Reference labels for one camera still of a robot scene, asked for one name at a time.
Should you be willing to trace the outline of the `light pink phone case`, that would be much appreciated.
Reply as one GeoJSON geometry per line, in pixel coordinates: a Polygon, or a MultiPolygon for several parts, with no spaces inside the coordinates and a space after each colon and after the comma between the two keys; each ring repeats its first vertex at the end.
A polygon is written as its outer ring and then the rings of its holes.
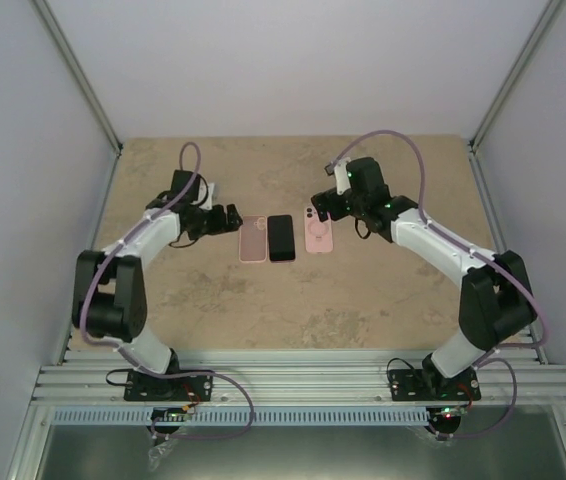
{"type": "Polygon", "coordinates": [[[267,257],[267,218],[245,216],[239,229],[239,260],[243,263],[261,263],[267,257]]]}

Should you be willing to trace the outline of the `purple phone black screen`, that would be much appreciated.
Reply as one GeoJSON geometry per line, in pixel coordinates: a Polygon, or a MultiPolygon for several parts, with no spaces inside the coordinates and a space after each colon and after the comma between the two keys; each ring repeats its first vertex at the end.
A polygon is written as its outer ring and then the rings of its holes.
{"type": "Polygon", "coordinates": [[[267,218],[268,253],[272,263],[292,262],[296,259],[293,219],[291,215],[273,215],[267,218]]]}

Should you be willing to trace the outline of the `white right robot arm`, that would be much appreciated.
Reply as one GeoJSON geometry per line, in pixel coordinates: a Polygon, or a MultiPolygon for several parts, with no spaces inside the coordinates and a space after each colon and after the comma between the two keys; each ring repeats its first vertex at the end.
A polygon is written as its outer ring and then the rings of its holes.
{"type": "Polygon", "coordinates": [[[518,254],[476,247],[428,217],[416,201],[392,195],[371,157],[340,159],[325,170],[335,185],[311,198],[320,220],[353,218],[368,234],[419,256],[459,290],[456,333],[422,362],[427,395],[448,397],[477,361],[537,319],[518,254]]]}

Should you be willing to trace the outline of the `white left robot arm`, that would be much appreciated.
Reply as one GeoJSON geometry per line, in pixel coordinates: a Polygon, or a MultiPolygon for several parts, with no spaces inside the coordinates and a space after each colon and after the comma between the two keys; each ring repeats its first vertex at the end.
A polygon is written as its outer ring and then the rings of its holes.
{"type": "Polygon", "coordinates": [[[214,200],[215,184],[202,175],[176,170],[168,190],[152,199],[141,219],[122,238],[102,250],[85,250],[76,261],[72,323],[83,341],[108,346],[145,374],[160,399],[181,390],[176,352],[147,325],[145,270],[167,247],[186,236],[192,244],[205,236],[233,233],[243,224],[237,207],[214,200]]]}

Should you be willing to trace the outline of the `right aluminium corner post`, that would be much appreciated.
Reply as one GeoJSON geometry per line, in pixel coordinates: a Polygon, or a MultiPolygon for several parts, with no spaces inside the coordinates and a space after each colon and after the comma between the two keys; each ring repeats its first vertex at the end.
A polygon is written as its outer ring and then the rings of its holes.
{"type": "Polygon", "coordinates": [[[494,126],[503,108],[530,67],[535,55],[549,35],[553,25],[566,6],[566,0],[547,1],[495,97],[483,115],[473,136],[468,140],[469,150],[476,154],[494,126]]]}

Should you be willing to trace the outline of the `aluminium corner post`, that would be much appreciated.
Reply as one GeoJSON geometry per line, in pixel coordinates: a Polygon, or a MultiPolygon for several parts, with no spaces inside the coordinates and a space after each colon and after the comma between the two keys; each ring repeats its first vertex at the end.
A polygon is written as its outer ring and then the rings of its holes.
{"type": "Polygon", "coordinates": [[[71,78],[78,87],[79,92],[87,103],[89,110],[106,137],[110,147],[116,155],[120,155],[123,143],[116,134],[102,103],[82,68],[49,2],[46,0],[31,0],[30,4],[49,35],[57,53],[68,69],[71,78]]]}
{"type": "Polygon", "coordinates": [[[566,6],[566,0],[547,1],[495,97],[483,115],[473,136],[468,140],[469,150],[476,154],[494,126],[503,108],[530,67],[535,55],[549,35],[553,25],[566,6]]]}

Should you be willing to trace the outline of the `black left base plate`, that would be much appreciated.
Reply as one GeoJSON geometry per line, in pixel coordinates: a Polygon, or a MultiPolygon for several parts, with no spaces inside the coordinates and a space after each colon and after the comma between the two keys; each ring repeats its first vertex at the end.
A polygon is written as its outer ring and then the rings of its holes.
{"type": "Polygon", "coordinates": [[[128,402],[200,403],[211,399],[211,376],[192,376],[164,380],[132,371],[128,374],[123,398],[128,402]]]}

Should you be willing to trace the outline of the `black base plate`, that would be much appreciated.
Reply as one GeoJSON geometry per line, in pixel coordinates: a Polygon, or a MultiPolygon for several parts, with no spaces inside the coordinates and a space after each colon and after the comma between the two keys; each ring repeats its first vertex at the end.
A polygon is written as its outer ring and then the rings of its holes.
{"type": "Polygon", "coordinates": [[[407,401],[478,401],[482,398],[476,371],[468,368],[446,378],[423,369],[390,369],[388,382],[392,399],[407,401]]]}
{"type": "Polygon", "coordinates": [[[211,376],[192,376],[164,380],[132,371],[128,374],[123,398],[128,402],[200,403],[211,399],[211,376]]]}

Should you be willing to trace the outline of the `aluminium rail frame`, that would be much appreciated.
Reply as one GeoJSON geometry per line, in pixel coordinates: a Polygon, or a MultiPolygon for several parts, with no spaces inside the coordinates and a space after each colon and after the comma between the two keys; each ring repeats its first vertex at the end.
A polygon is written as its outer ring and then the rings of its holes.
{"type": "MultiPolygon", "coordinates": [[[[425,426],[220,427],[233,438],[180,440],[155,471],[158,478],[405,478],[415,465],[428,479],[566,478],[566,365],[549,362],[524,332],[525,346],[486,366],[483,397],[471,417],[485,424],[514,404],[509,421],[475,440],[440,442],[425,426]]],[[[190,367],[220,373],[205,407],[425,407],[391,398],[382,349],[201,350],[190,367]]],[[[66,349],[40,369],[9,470],[12,479],[134,479],[146,462],[145,426],[54,426],[59,407],[152,407],[125,402],[105,373],[121,367],[111,353],[66,349]]]]}

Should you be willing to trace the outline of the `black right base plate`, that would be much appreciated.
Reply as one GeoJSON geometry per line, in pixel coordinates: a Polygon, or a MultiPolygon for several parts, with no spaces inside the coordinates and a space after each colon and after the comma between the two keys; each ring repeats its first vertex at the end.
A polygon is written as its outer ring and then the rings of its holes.
{"type": "Polygon", "coordinates": [[[446,378],[423,369],[390,369],[388,382],[392,399],[407,401],[478,401],[482,398],[476,371],[468,368],[446,378]]]}

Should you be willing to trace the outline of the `left aluminium corner post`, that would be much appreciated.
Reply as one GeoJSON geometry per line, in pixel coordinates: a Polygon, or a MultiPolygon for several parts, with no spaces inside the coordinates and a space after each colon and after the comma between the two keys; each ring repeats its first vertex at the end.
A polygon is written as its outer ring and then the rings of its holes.
{"type": "Polygon", "coordinates": [[[68,69],[71,78],[78,87],[79,92],[87,103],[89,110],[106,137],[110,147],[116,155],[120,155],[123,143],[116,134],[102,103],[82,68],[49,2],[46,0],[31,0],[30,4],[49,35],[57,53],[68,69]]]}

